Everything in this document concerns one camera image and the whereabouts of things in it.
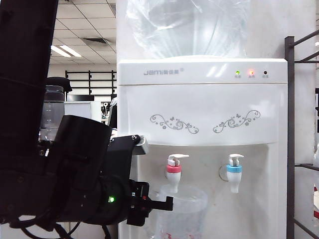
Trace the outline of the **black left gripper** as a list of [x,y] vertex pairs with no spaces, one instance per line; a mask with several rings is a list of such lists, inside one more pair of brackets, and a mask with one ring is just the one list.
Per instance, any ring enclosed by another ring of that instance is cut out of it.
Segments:
[[166,196],[165,201],[154,201],[149,198],[149,183],[130,180],[131,197],[129,199],[129,211],[127,224],[143,226],[145,219],[149,217],[151,209],[172,211],[173,197]]

